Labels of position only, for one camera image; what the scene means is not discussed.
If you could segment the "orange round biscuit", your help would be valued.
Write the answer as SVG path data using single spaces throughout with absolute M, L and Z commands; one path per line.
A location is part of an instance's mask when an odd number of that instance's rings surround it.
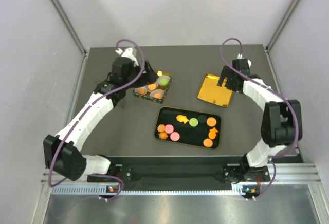
M 157 84 L 156 83 L 153 83 L 153 84 L 149 84 L 148 85 L 149 92 L 152 92 L 152 91 L 154 91 L 156 89 L 157 89 Z

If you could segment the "green christmas cookie tin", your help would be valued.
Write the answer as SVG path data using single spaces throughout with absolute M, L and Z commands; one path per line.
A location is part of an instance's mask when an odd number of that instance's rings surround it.
M 133 89 L 134 97 L 144 99 L 147 101 L 162 104 L 167 96 L 169 87 L 172 83 L 172 76 L 170 73 L 156 70 L 156 82 Z

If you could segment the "orange biscuit stack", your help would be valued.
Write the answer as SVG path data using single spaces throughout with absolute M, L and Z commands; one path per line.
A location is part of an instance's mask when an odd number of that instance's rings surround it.
M 142 94 L 142 95 L 144 95 L 146 92 L 147 91 L 144 88 L 141 88 L 141 89 L 138 90 L 138 93 Z

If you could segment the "gold tin lid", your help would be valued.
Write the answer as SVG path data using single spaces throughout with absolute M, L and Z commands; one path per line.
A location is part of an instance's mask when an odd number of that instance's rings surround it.
M 226 88 L 226 80 L 218 86 L 219 77 L 207 74 L 201 84 L 197 98 L 199 100 L 227 108 L 233 97 L 233 91 Z

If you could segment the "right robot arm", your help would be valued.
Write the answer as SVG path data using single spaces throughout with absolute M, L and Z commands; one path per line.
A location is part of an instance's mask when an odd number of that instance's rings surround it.
M 300 102 L 275 92 L 259 76 L 250 73 L 250 66 L 251 61 L 239 54 L 231 66 L 223 67 L 217 83 L 249 97 L 263 111 L 260 141 L 241 158 L 238 167 L 225 174 L 232 183 L 264 176 L 272 158 L 287 147 L 294 147 L 302 138 Z

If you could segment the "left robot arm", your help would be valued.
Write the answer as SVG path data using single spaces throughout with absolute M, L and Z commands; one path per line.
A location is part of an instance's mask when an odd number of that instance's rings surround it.
M 99 174 L 105 181 L 116 177 L 116 168 L 105 156 L 83 156 L 81 149 L 97 124 L 125 97 L 128 89 L 156 82 L 158 75 L 148 60 L 142 64 L 131 57 L 117 57 L 107 78 L 70 123 L 43 141 L 45 165 L 49 171 L 71 181 L 83 175 Z

